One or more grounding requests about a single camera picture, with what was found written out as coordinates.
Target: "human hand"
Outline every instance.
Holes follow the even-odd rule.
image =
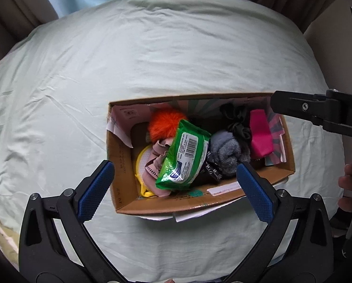
[[[352,191],[352,163],[345,165],[345,176],[339,177],[339,186]],[[339,208],[346,212],[352,212],[352,198],[342,197],[338,202]]]

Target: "green stain on cardboard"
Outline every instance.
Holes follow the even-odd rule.
[[[194,191],[191,191],[191,192],[189,193],[189,195],[192,196],[192,197],[200,197],[200,196],[203,196],[204,193],[203,193],[202,191],[196,189],[196,190],[194,190]]]

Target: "metal bolt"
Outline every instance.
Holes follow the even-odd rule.
[[[277,194],[280,197],[286,197],[287,196],[287,191],[285,191],[284,189],[279,189],[279,190],[277,190]]]
[[[319,194],[313,194],[312,197],[316,200],[316,201],[320,201],[321,200],[321,196]]]
[[[36,200],[38,198],[38,193],[35,192],[29,196],[30,200]]]
[[[302,110],[308,110],[309,109],[309,105],[305,102],[302,104]]]
[[[64,194],[66,197],[71,196],[73,193],[74,193],[74,190],[73,190],[72,188],[65,189],[65,191],[63,192],[63,194]]]

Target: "blue gripper pad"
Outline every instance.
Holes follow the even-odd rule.
[[[275,189],[266,179],[261,179],[249,163],[240,164],[236,168],[236,179],[255,210],[257,217],[263,222],[270,223],[275,214],[275,202],[269,195],[275,197]]]
[[[94,177],[94,179],[90,183],[88,189],[79,198],[77,217],[80,222],[85,222],[92,219],[97,207],[100,205],[101,200],[103,200],[105,193],[112,183],[114,178],[114,166],[110,161],[106,162],[107,163],[100,171],[97,171],[100,169],[99,166],[99,168],[97,168],[96,171],[90,176]]]

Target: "bed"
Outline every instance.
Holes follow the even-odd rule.
[[[327,85],[300,30],[247,0],[113,0],[42,25],[0,61],[0,221],[19,233],[31,193],[75,188],[106,158],[110,101],[277,89]],[[293,196],[320,193],[333,216],[341,136],[286,121],[296,172],[282,186]],[[176,223],[117,214],[109,193],[85,225],[128,280],[177,283],[229,274],[265,228],[245,198]]]

